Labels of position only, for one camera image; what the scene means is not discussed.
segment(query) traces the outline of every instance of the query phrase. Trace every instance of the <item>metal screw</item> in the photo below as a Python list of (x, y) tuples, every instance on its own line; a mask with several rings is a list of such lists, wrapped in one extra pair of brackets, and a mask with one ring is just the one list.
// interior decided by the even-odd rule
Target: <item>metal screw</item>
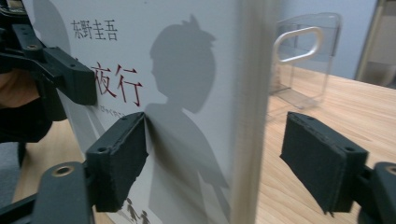
[(74, 171), (74, 166), (61, 166), (52, 172), (55, 177), (70, 175)]
[(28, 49), (37, 49), (37, 45), (29, 45), (27, 46)]

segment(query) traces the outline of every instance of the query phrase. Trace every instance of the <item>silhouette illustration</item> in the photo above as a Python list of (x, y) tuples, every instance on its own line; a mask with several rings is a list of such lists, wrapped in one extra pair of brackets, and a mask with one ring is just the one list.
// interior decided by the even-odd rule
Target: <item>silhouette illustration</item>
[(201, 110), (213, 87), (214, 41), (191, 16), (161, 31), (150, 51), (152, 75), (167, 101), (145, 111), (156, 160), (149, 208), (164, 224), (208, 223), (206, 209), (218, 208), (205, 207), (201, 179), (216, 193), (220, 215), (229, 217), (221, 191), (228, 184), (205, 135), (188, 116)]
[(136, 213), (134, 208), (132, 207), (132, 201), (131, 199), (127, 198), (126, 201), (128, 202), (126, 210), (129, 212), (131, 215), (131, 220), (137, 223), (137, 219), (139, 218), (139, 215)]

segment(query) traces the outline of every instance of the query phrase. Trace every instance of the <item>white book cover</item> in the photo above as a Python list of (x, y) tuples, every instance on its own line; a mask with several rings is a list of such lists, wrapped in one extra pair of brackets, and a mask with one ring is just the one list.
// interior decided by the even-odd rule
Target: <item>white book cover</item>
[(144, 111), (148, 159), (115, 223), (254, 223), (276, 3), (24, 0), (37, 37), (95, 73), (62, 95), (81, 150)]

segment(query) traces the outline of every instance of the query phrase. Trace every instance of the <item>small figure illustration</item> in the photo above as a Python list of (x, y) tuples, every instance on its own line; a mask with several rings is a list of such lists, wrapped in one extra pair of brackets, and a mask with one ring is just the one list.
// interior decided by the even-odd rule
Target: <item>small figure illustration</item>
[(134, 221), (135, 223), (137, 223), (137, 219), (139, 217), (139, 215), (136, 213), (136, 211), (134, 210), (134, 208), (132, 207), (132, 201), (129, 198), (126, 198), (126, 201), (128, 202), (127, 208), (126, 210), (131, 214), (131, 220)]
[(140, 218), (142, 219), (142, 224), (149, 224), (149, 219), (148, 219), (148, 214), (146, 213), (145, 210), (142, 211), (142, 215), (140, 215)]

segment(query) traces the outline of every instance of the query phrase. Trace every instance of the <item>book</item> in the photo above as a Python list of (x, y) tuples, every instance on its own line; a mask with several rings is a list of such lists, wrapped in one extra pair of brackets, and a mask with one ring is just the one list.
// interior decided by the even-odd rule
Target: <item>book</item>
[(23, 1), (37, 37), (95, 73), (96, 105), (60, 93), (84, 152), (144, 111), (148, 158), (116, 223), (254, 223), (276, 3)]

